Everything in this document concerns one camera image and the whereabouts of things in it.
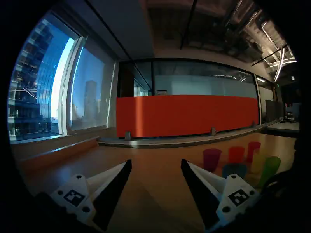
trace exposed ductwork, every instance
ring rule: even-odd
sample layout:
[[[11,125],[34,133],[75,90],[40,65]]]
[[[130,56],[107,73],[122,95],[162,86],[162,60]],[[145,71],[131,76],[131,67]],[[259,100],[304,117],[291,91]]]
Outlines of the exposed ductwork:
[[[276,49],[279,49],[279,47],[276,45],[276,43],[274,42],[274,40],[271,38],[271,36],[268,34],[268,32],[266,32],[266,30],[264,29],[265,25],[267,24],[267,21],[262,25],[261,29],[262,31],[265,33],[265,35],[267,36],[267,38],[270,40],[270,42],[273,44],[273,46]]]

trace window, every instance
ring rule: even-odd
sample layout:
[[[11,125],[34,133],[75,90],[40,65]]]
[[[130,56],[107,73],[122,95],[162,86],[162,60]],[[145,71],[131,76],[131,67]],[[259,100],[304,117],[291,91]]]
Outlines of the window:
[[[71,95],[71,130],[107,124],[114,60],[91,38],[79,54]]]
[[[58,135],[60,83],[78,36],[53,15],[38,23],[24,44],[8,96],[10,140]]]
[[[218,95],[257,98],[254,77],[226,66],[189,62],[155,61],[154,88],[168,95]]]

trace green cup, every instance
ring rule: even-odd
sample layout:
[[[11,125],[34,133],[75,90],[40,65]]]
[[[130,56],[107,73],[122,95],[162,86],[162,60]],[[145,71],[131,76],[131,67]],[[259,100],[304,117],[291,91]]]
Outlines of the green cup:
[[[269,157],[266,159],[264,169],[262,170],[260,181],[257,185],[258,188],[262,188],[267,180],[274,176],[279,169],[281,159],[278,157]]]

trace ceiling light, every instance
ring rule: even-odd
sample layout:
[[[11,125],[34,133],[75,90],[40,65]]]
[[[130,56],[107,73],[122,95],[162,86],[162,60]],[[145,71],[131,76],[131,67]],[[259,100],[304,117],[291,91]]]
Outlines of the ceiling light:
[[[261,78],[257,78],[257,80],[262,81],[262,82],[265,82],[265,80],[262,80]]]
[[[280,60],[280,65],[278,67],[278,70],[276,71],[276,74],[275,74],[275,78],[274,78],[274,81],[276,82],[278,77],[279,77],[279,74],[281,72],[281,68],[282,68],[282,65],[283,65],[283,60],[284,60],[284,53],[285,53],[285,48],[282,49],[282,52],[281,52],[281,60]]]
[[[292,60],[292,61],[285,61],[283,62],[283,64],[288,64],[288,63],[293,63],[293,62],[297,62],[296,60]]]

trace white wall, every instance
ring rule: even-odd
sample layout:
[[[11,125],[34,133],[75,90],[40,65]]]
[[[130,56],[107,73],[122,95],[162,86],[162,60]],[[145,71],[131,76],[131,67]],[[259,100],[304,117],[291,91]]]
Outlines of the white wall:
[[[167,90],[168,95],[220,95],[257,98],[254,84],[219,77],[194,75],[156,75],[155,93]]]

